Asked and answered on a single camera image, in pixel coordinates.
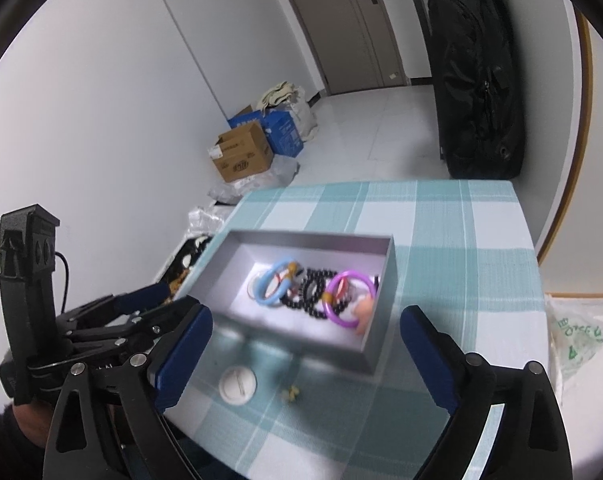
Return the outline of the person's left hand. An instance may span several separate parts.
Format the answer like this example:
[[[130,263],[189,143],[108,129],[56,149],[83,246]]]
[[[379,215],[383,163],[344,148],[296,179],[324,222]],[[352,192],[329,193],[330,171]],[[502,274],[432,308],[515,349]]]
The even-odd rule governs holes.
[[[45,448],[47,445],[53,412],[52,406],[40,401],[12,405],[12,413],[18,428],[38,448]]]

